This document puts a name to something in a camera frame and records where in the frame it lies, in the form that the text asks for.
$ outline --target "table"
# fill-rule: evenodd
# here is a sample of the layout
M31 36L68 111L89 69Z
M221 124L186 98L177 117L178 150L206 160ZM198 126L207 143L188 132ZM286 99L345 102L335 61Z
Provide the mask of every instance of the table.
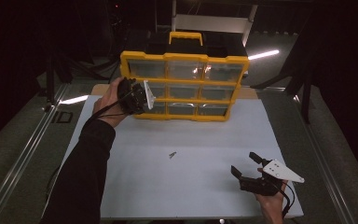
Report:
M86 101L63 161L91 115ZM260 100L240 99L227 122L148 120L128 117L117 127L111 150L102 218L197 219L261 216L252 193L241 191L230 165L257 178L259 167L248 155L284 163ZM287 189L286 193L293 198ZM288 217L303 216L295 202Z

